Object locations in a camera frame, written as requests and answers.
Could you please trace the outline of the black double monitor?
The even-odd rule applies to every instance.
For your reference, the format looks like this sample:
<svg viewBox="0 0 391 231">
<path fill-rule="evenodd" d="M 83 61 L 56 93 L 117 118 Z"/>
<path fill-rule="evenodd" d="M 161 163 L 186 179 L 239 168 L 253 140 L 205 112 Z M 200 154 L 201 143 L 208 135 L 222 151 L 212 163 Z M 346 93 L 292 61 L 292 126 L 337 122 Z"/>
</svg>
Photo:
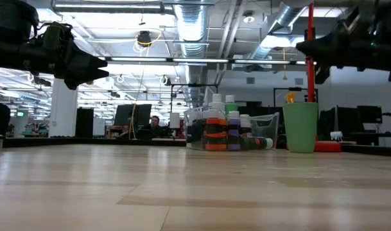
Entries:
<svg viewBox="0 0 391 231">
<path fill-rule="evenodd" d="M 150 124 L 151 104 L 118 105 L 114 119 L 114 126 L 129 125 L 133 121 L 135 127 Z"/>
</svg>

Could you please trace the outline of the small green paint bottle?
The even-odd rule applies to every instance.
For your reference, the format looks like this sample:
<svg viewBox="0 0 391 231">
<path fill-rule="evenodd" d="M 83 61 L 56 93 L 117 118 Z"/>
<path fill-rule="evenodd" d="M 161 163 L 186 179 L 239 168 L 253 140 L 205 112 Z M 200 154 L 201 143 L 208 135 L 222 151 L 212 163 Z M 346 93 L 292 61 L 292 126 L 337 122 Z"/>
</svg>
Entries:
<svg viewBox="0 0 391 231">
<path fill-rule="evenodd" d="M 265 137 L 242 137 L 241 149 L 243 150 L 268 150 L 271 149 L 274 142 Z"/>
</svg>

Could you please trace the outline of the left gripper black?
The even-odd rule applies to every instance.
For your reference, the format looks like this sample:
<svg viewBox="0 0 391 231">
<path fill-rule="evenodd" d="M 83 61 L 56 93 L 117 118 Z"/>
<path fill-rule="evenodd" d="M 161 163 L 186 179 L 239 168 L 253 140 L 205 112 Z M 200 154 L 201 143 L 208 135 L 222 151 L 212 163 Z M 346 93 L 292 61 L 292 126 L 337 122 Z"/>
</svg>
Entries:
<svg viewBox="0 0 391 231">
<path fill-rule="evenodd" d="M 73 40 L 38 40 L 37 44 L 42 51 L 38 72 L 64 80 L 68 89 L 109 76 L 108 71 L 99 69 L 108 66 L 106 59 L 82 51 Z"/>
</svg>

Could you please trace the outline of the clear plastic storage bin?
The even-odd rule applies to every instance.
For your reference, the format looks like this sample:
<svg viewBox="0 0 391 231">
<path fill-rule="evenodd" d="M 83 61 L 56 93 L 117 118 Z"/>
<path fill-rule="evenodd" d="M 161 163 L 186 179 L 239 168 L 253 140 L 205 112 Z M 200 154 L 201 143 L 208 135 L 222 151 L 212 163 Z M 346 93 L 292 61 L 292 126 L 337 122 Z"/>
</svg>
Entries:
<svg viewBox="0 0 391 231">
<path fill-rule="evenodd" d="M 184 131 L 186 136 L 186 146 L 188 148 L 196 149 L 195 148 L 195 142 L 194 142 L 194 136 L 193 136 L 193 122 L 196 120 L 196 113 L 197 112 L 203 112 L 204 113 L 204 119 L 207 117 L 207 113 L 209 110 L 208 107 L 199 107 L 194 108 L 192 110 L 188 110 L 184 112 Z M 270 115 L 261 115 L 257 117 L 251 117 L 251 124 L 252 124 L 252 136 L 251 137 L 265 137 L 270 138 L 273 140 L 274 145 L 272 148 L 276 146 L 276 141 L 278 137 L 278 125 L 279 125 L 279 113 L 276 112 L 274 114 Z M 229 150 L 228 148 L 223 151 L 241 151 L 240 150 Z"/>
</svg>

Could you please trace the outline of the small white-capped paint bottle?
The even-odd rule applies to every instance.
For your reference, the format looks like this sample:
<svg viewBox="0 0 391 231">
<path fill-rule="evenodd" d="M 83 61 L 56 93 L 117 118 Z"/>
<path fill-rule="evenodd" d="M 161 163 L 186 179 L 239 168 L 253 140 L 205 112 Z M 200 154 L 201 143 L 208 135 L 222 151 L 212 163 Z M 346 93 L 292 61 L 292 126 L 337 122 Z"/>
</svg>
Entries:
<svg viewBox="0 0 391 231">
<path fill-rule="evenodd" d="M 240 133 L 241 120 L 238 111 L 229 111 L 227 115 L 227 148 L 229 150 L 240 150 Z"/>
</svg>

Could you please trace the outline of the black cabinet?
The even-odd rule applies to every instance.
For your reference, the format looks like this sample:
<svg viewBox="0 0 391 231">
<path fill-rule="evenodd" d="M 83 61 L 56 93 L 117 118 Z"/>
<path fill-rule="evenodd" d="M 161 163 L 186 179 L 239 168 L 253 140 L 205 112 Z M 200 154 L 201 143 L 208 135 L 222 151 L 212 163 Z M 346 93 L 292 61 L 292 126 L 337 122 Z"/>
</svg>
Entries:
<svg viewBox="0 0 391 231">
<path fill-rule="evenodd" d="M 94 124 L 93 108 L 78 108 L 76 115 L 75 136 L 80 138 L 92 138 Z"/>
</svg>

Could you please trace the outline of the silver ventilation duct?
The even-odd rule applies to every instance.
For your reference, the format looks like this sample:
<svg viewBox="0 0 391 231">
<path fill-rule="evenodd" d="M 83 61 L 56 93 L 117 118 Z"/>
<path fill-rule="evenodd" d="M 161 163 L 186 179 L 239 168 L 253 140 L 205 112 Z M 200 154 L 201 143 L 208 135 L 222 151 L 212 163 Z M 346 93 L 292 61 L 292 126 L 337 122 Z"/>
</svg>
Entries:
<svg viewBox="0 0 391 231">
<path fill-rule="evenodd" d="M 184 42 L 180 45 L 182 58 L 205 58 L 207 45 L 207 6 L 195 3 L 186 3 L 195 0 L 178 0 L 185 4 L 173 6 L 177 18 L 179 39 Z M 187 84 L 204 84 L 206 81 L 206 65 L 188 64 L 185 66 Z M 188 87 L 189 106 L 196 108 L 204 103 L 205 87 Z"/>
</svg>

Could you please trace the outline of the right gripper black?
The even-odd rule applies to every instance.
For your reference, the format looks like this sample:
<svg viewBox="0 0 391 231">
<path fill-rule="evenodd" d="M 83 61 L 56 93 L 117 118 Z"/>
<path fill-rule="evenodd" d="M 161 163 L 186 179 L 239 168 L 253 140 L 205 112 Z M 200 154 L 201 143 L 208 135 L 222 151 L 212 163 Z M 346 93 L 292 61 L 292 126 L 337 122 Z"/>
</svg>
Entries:
<svg viewBox="0 0 391 231">
<path fill-rule="evenodd" d="M 391 82 L 391 31 L 383 31 L 378 41 L 341 41 L 341 33 L 335 28 L 327 35 L 296 43 L 295 48 L 316 62 L 315 83 L 323 84 L 329 77 L 329 69 L 335 66 L 389 71 Z"/>
</svg>

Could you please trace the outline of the green plastic cup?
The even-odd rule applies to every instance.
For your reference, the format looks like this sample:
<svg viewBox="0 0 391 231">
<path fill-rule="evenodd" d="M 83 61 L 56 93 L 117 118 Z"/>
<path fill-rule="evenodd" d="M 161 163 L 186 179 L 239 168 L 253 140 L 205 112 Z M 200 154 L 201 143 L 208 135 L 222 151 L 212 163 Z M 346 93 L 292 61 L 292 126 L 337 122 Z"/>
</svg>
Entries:
<svg viewBox="0 0 391 231">
<path fill-rule="evenodd" d="M 317 138 L 318 103 L 288 103 L 282 109 L 288 149 L 295 153 L 313 153 Z"/>
</svg>

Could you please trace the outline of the long linear ceiling light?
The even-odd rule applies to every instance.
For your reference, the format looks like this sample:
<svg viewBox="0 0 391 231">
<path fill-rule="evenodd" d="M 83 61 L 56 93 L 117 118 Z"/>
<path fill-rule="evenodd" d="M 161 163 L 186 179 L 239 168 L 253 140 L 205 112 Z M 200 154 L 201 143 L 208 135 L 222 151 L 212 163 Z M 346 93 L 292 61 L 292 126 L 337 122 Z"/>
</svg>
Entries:
<svg viewBox="0 0 391 231">
<path fill-rule="evenodd" d="M 154 58 L 146 56 L 120 56 L 105 58 L 108 62 L 165 62 L 165 63 L 185 63 L 185 64 L 257 64 L 257 65 L 306 65 L 305 61 L 299 60 L 248 60 L 248 59 L 228 59 L 228 58 Z"/>
</svg>

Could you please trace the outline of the black workstation desk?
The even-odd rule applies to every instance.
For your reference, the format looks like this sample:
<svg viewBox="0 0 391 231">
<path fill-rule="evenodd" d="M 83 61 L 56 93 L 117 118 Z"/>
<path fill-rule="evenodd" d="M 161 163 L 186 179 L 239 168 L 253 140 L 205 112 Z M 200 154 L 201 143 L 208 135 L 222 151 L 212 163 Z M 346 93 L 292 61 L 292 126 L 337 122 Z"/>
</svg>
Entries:
<svg viewBox="0 0 391 231">
<path fill-rule="evenodd" d="M 320 112 L 318 138 L 358 145 L 379 146 L 379 141 L 391 138 L 391 111 L 379 106 L 335 106 Z"/>
</svg>

